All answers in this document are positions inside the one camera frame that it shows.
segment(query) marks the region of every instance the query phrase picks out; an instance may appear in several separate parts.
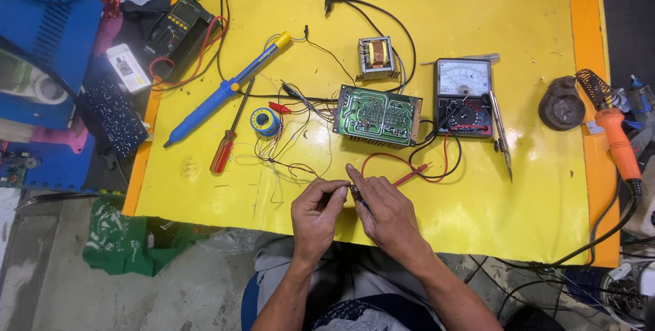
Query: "solder wire spool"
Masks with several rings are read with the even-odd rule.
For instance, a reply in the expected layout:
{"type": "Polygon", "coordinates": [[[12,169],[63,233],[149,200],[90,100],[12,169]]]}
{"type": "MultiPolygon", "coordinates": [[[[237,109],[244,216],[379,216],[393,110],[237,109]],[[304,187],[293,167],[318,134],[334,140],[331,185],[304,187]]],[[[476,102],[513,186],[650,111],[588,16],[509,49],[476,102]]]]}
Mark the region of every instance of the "solder wire spool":
{"type": "Polygon", "coordinates": [[[274,136],[280,130],[280,119],[270,108],[258,108],[250,116],[250,125],[263,136],[274,136]]]}

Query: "man's left hand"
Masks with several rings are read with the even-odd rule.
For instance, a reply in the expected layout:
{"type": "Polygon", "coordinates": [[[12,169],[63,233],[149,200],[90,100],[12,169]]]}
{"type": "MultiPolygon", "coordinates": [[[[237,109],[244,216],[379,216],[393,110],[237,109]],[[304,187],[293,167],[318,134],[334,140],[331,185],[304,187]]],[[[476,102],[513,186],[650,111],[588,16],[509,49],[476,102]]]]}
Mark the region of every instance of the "man's left hand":
{"type": "Polygon", "coordinates": [[[294,259],[314,267],[328,250],[349,184],[348,180],[317,178],[291,203],[294,259]]]}

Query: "concrete floor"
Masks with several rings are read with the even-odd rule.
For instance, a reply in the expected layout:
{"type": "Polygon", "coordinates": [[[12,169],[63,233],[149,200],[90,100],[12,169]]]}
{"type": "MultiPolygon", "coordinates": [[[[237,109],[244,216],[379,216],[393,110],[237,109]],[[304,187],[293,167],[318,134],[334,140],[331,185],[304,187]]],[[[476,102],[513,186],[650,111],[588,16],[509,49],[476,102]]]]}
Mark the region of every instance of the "concrete floor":
{"type": "MultiPolygon", "coordinates": [[[[197,244],[153,278],[110,276],[89,268],[82,259],[89,212],[90,201],[85,199],[31,207],[17,216],[4,259],[0,331],[241,329],[241,295],[254,273],[251,252],[220,256],[197,244]]],[[[476,267],[467,256],[441,257],[462,279],[476,267]]],[[[527,277],[533,276],[530,273],[509,271],[493,259],[484,268],[505,289],[533,281],[527,277]]],[[[504,299],[481,271],[470,286],[494,311],[504,299]]],[[[536,285],[516,295],[552,306],[557,291],[536,285]]],[[[596,313],[566,295],[560,304],[586,316],[596,313]]],[[[519,306],[510,300],[503,321],[519,306]]],[[[619,330],[618,324],[600,313],[586,319],[560,311],[557,321],[572,331],[619,330]]]]}

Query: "red screwdriver handle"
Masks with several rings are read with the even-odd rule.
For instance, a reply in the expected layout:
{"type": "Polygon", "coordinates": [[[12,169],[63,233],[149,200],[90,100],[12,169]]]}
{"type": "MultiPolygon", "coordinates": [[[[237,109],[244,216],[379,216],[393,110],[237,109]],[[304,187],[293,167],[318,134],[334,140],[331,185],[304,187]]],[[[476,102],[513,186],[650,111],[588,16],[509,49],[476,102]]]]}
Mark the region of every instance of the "red screwdriver handle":
{"type": "Polygon", "coordinates": [[[216,151],[214,159],[212,160],[212,166],[209,167],[212,172],[216,174],[223,172],[225,163],[227,163],[227,159],[230,157],[230,151],[232,151],[234,137],[236,137],[235,132],[225,131],[225,136],[223,137],[223,140],[221,140],[221,143],[218,145],[218,150],[216,151]]]}
{"type": "Polygon", "coordinates": [[[605,130],[610,153],[621,173],[621,178],[623,180],[641,179],[635,152],[621,128],[623,119],[623,114],[618,108],[602,109],[596,114],[596,124],[605,130]]]}

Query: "green circuit board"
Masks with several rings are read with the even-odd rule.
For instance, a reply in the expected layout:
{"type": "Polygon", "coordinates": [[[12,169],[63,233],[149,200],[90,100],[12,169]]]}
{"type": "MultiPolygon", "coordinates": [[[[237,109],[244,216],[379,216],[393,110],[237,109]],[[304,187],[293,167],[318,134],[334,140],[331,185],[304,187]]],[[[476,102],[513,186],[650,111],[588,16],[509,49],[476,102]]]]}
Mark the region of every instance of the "green circuit board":
{"type": "Polygon", "coordinates": [[[414,147],[422,103],[418,97],[341,85],[333,131],[391,148],[414,147]]]}

